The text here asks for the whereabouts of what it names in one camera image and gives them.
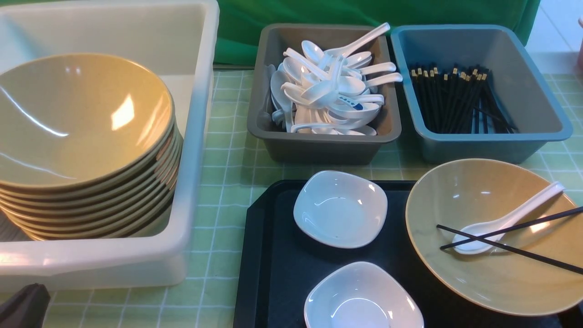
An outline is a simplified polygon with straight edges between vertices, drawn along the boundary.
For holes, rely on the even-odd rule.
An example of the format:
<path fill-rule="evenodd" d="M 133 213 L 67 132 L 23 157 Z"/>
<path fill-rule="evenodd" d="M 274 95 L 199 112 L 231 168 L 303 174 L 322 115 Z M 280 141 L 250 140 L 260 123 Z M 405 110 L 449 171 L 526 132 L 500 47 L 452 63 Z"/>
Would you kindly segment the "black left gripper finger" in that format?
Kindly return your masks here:
<path fill-rule="evenodd" d="M 2 328 L 41 328 L 51 296 L 43 284 L 29 284 L 0 306 Z"/>

